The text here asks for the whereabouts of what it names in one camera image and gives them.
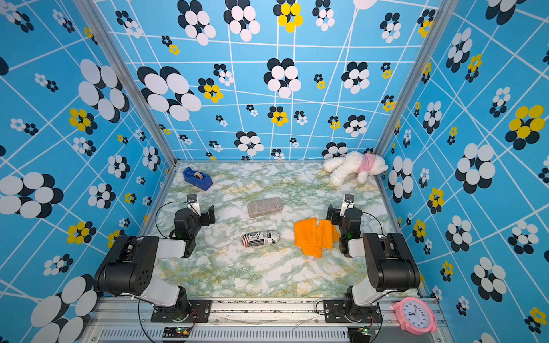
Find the orange cloth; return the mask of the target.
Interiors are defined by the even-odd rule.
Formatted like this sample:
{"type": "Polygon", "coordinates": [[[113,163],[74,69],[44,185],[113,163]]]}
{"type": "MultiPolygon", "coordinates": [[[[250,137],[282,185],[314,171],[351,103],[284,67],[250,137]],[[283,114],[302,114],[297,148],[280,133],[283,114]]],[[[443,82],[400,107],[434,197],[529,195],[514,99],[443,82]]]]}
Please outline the orange cloth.
{"type": "Polygon", "coordinates": [[[331,250],[340,235],[329,220],[310,218],[296,222],[294,226],[295,246],[304,255],[321,258],[323,250],[331,250]]]}

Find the newspaper print eyeglass case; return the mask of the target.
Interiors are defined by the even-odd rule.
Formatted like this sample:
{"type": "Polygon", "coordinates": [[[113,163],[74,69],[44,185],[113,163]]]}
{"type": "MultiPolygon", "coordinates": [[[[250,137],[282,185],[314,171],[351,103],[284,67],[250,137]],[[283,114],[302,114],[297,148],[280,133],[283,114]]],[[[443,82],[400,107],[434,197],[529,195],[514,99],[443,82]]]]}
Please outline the newspaper print eyeglass case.
{"type": "Polygon", "coordinates": [[[274,230],[250,232],[242,236],[244,247],[261,247],[276,244],[280,241],[280,233],[274,230]]]}

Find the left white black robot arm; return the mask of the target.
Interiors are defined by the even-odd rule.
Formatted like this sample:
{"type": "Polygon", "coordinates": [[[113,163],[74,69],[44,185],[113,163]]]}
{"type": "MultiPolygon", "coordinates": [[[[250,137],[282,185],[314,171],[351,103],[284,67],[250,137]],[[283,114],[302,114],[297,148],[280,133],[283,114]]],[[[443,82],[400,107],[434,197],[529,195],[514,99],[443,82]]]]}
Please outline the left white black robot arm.
{"type": "Polygon", "coordinates": [[[94,276],[95,290],[135,297],[153,306],[152,322],[206,323],[212,302],[189,300],[187,290],[154,275],[158,260],[191,257],[202,227],[215,223],[214,207],[197,214],[192,205],[178,210],[169,237],[122,235],[114,241],[94,276]]]}

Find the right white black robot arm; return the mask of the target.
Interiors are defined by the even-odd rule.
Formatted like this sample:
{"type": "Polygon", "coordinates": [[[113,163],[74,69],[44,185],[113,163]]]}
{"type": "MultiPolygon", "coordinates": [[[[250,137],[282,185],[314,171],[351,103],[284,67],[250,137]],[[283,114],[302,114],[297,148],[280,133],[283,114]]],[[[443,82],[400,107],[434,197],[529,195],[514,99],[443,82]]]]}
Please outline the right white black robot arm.
{"type": "Polygon", "coordinates": [[[347,258],[363,258],[367,277],[347,288],[341,300],[325,302],[329,323],[374,322],[381,324],[379,301],[386,295],[417,289],[420,271],[400,233],[363,233],[363,211],[354,207],[329,206],[327,220],[340,230],[340,252],[347,258]]]}

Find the blue tape dispenser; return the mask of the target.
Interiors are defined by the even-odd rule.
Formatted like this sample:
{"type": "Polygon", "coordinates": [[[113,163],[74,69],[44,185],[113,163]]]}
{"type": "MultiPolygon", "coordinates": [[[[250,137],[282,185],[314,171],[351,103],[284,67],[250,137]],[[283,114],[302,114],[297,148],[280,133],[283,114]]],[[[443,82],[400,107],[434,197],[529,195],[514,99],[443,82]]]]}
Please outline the blue tape dispenser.
{"type": "Polygon", "coordinates": [[[195,171],[190,167],[184,169],[183,177],[184,181],[204,191],[207,191],[213,185],[210,175],[195,171]]]}

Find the white plush toy pink shirt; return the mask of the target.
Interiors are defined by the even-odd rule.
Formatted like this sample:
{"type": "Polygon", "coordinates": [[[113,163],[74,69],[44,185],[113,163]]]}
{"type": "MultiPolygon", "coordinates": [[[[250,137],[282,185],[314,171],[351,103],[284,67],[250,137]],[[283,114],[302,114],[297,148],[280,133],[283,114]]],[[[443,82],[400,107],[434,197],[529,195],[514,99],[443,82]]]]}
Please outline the white plush toy pink shirt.
{"type": "Polygon", "coordinates": [[[369,176],[376,176],[387,171],[388,165],[380,156],[353,151],[344,157],[325,160],[323,168],[330,173],[330,183],[340,187],[351,174],[357,174],[357,182],[363,184],[369,176]]]}

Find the right circuit board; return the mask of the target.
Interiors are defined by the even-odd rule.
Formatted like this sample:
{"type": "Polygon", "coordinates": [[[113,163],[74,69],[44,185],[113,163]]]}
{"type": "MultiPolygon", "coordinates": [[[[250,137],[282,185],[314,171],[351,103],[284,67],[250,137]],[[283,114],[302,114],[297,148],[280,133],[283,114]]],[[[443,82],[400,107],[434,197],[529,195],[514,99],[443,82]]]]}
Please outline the right circuit board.
{"type": "Polygon", "coordinates": [[[369,343],[371,339],[371,329],[366,327],[348,327],[348,337],[350,343],[369,343]]]}

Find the circuit board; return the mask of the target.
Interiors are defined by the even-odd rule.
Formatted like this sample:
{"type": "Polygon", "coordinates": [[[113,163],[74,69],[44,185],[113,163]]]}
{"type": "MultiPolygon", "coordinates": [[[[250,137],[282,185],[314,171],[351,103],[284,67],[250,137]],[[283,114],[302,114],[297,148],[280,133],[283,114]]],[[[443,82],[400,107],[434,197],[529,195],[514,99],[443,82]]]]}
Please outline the circuit board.
{"type": "Polygon", "coordinates": [[[348,327],[348,337],[350,343],[369,343],[371,339],[371,329],[366,327],[348,327]]]}
{"type": "Polygon", "coordinates": [[[187,339],[192,333],[192,327],[165,327],[163,338],[187,339]]]}

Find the left circuit board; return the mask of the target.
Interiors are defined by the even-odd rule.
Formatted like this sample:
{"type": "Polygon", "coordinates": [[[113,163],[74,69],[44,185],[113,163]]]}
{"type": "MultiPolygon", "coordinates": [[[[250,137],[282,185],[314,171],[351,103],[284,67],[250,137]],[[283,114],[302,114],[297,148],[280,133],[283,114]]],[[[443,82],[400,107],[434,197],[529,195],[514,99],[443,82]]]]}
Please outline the left circuit board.
{"type": "Polygon", "coordinates": [[[192,333],[192,327],[165,327],[163,338],[187,339],[192,333]]]}

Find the pink alarm clock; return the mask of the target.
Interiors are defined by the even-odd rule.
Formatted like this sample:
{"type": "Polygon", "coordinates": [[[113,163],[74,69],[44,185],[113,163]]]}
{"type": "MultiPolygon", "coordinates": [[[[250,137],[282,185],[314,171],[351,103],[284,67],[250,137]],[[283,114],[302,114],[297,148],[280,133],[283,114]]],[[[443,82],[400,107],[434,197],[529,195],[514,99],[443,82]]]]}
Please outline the pink alarm clock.
{"type": "Polygon", "coordinates": [[[393,305],[401,330],[422,335],[438,330],[433,310],[418,298],[406,297],[393,305]]]}

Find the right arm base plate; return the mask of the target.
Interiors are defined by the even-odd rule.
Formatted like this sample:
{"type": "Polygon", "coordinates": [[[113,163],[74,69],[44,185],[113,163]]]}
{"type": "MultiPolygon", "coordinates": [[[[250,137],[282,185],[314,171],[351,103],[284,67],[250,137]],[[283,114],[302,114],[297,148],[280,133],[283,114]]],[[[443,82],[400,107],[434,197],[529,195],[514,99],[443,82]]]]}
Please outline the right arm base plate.
{"type": "Polygon", "coordinates": [[[380,305],[360,307],[344,300],[325,300],[324,317],[328,324],[382,324],[383,316],[380,305]]]}

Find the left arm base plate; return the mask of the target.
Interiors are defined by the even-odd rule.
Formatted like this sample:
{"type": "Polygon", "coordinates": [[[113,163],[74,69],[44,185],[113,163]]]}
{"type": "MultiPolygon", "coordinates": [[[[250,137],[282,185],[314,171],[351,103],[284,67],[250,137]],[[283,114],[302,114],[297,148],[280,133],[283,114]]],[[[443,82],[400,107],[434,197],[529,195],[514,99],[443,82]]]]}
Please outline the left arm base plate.
{"type": "Polygon", "coordinates": [[[173,307],[154,307],[153,323],[207,323],[211,313],[211,300],[187,300],[173,307]]]}

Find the aluminium front rail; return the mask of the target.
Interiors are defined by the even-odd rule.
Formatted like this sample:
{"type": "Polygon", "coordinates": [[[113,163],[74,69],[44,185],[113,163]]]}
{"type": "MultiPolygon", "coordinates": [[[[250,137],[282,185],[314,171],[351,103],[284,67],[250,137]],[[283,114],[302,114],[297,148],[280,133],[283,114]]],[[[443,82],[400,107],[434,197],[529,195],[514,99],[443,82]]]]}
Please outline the aluminium front rail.
{"type": "Polygon", "coordinates": [[[436,332],[414,335],[401,330],[393,305],[379,302],[382,324],[328,324],[325,300],[333,298],[214,298],[207,323],[153,323],[153,307],[128,298],[97,305],[82,342],[350,342],[348,327],[371,329],[370,342],[452,342],[437,301],[425,300],[437,320],[436,332]],[[187,339],[163,338],[165,327],[192,327],[187,339]]]}

